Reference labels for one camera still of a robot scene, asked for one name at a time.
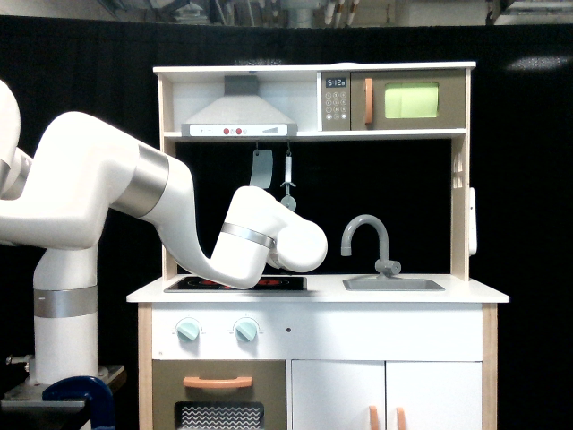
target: white cabinet door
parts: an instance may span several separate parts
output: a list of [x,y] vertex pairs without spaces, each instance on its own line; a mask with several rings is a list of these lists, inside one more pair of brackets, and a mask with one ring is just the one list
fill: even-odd
[[481,430],[481,363],[386,363],[387,430]]
[[384,428],[384,363],[292,361],[293,430],[370,430],[370,406]]

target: orange cabinet handle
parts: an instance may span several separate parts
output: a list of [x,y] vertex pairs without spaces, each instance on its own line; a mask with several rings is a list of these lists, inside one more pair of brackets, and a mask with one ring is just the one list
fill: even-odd
[[406,430],[406,415],[403,408],[396,408],[398,413],[398,430]]
[[251,376],[239,376],[235,379],[201,379],[196,376],[187,376],[183,385],[188,388],[243,388],[252,387]]
[[370,406],[370,428],[378,430],[378,410],[375,406]]
[[374,110],[374,91],[372,89],[372,78],[366,78],[364,83],[366,89],[366,119],[364,120],[364,123],[371,124]]

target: toy kitchen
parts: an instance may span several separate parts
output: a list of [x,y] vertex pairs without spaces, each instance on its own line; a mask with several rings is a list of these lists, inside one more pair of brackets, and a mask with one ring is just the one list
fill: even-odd
[[[356,213],[329,249],[350,255],[369,224],[378,273],[263,275],[236,289],[182,274],[164,248],[162,278],[127,297],[138,304],[141,430],[497,428],[497,306],[509,297],[469,278],[474,68],[154,69],[161,150],[173,157],[196,142],[450,141],[450,271],[400,273],[376,214]],[[221,231],[267,246],[270,265],[280,258],[260,235]]]

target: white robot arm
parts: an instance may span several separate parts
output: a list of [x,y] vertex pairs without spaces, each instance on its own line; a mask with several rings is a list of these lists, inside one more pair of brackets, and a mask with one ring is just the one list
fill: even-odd
[[291,271],[313,270],[327,251],[318,226],[260,188],[243,187],[231,202],[211,259],[206,258],[197,238],[188,167],[79,112],[50,124],[21,196],[0,201],[0,240],[91,248],[110,207],[152,223],[186,270],[235,288],[256,284],[271,249],[273,265]]
[[16,148],[19,133],[18,104],[0,81],[0,244],[47,248],[34,272],[32,382],[98,374],[97,254],[109,208],[152,223],[186,270],[235,288],[255,285],[265,262],[311,271],[326,255],[318,226],[242,187],[208,259],[181,161],[78,112],[54,120],[33,160]]

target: black curtain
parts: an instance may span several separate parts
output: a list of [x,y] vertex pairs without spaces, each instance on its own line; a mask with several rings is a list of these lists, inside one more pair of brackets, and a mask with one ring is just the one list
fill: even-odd
[[[33,156],[47,125],[71,110],[158,147],[156,65],[476,61],[471,185],[479,244],[471,276],[512,297],[500,306],[499,428],[569,428],[572,42],[568,25],[282,30],[0,17],[0,79],[19,101],[20,147]],[[273,149],[270,191],[280,198],[286,144],[261,146]],[[329,239],[317,273],[373,272],[372,232],[357,232],[353,257],[338,254],[344,226],[361,213],[384,221],[390,257],[405,272],[449,271],[448,141],[295,142],[291,149],[297,212]],[[232,192],[249,182],[253,150],[178,146],[194,175],[206,254]],[[0,246],[1,357],[33,351],[31,280],[42,252]],[[99,347],[101,363],[128,373],[118,430],[137,428],[137,315],[125,296],[160,271],[153,227],[110,211],[99,248]],[[17,368],[1,375],[1,392],[25,376]]]

